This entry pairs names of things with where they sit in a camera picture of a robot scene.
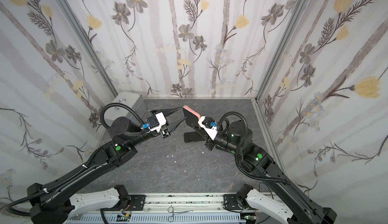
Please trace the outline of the phone with black screen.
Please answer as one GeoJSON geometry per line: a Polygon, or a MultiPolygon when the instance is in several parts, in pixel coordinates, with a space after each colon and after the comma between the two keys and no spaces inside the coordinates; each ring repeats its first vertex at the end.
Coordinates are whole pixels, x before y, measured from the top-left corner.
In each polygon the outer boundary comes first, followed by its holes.
{"type": "Polygon", "coordinates": [[[184,113],[184,116],[186,117],[187,126],[189,126],[190,128],[192,128],[194,130],[199,130],[200,126],[198,124],[198,121],[200,119],[198,119],[197,117],[193,116],[192,114],[186,112],[184,109],[183,109],[183,113],[184,113]]]}

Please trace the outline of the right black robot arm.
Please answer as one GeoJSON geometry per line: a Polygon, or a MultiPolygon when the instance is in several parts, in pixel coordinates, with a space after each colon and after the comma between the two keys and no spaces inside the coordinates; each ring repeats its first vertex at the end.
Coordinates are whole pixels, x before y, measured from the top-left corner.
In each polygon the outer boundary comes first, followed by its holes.
{"type": "Polygon", "coordinates": [[[322,207],[303,193],[280,169],[273,157],[252,141],[253,132],[245,119],[222,127],[220,122],[202,117],[193,129],[213,150],[219,147],[230,152],[238,170],[245,176],[265,183],[280,198],[275,201],[245,184],[236,194],[243,208],[251,207],[266,213],[282,224],[333,224],[337,214],[322,207]]]}

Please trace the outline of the pink phone case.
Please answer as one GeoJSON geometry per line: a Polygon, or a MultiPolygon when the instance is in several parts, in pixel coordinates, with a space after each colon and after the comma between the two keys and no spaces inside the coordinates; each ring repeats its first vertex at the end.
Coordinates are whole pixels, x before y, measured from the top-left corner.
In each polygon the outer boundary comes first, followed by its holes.
{"type": "Polygon", "coordinates": [[[184,106],[183,106],[183,109],[184,109],[186,112],[188,112],[188,113],[192,114],[193,116],[197,117],[198,119],[201,118],[200,114],[197,113],[196,111],[194,111],[193,109],[191,109],[189,106],[184,105],[184,106]]]}

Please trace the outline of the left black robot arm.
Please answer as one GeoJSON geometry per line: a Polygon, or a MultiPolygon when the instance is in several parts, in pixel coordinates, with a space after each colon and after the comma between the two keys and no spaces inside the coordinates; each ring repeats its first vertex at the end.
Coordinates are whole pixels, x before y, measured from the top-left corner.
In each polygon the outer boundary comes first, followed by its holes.
{"type": "Polygon", "coordinates": [[[44,185],[35,183],[27,189],[27,197],[7,204],[5,211],[31,218],[35,224],[62,224],[76,205],[71,197],[98,177],[127,163],[137,154],[136,145],[157,136],[169,137],[182,123],[178,120],[169,124],[166,118],[182,107],[152,111],[144,122],[129,106],[123,103],[109,103],[101,109],[100,121],[108,131],[111,141],[98,147],[79,167],[66,175],[44,185]],[[105,121],[105,112],[114,107],[127,110],[138,121],[118,117],[111,125],[105,121]]]}

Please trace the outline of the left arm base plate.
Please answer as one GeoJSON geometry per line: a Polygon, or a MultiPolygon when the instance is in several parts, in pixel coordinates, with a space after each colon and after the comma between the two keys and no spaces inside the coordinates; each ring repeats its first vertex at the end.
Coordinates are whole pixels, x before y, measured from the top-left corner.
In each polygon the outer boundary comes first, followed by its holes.
{"type": "Polygon", "coordinates": [[[143,211],[146,195],[130,195],[124,211],[143,211]]]}

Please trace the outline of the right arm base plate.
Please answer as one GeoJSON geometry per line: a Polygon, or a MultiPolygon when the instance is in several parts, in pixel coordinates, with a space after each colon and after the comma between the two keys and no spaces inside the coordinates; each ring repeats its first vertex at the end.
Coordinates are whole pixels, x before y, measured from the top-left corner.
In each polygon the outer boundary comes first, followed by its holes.
{"type": "Polygon", "coordinates": [[[242,211],[242,207],[237,201],[236,194],[224,194],[223,195],[223,208],[228,211],[242,211]]]}

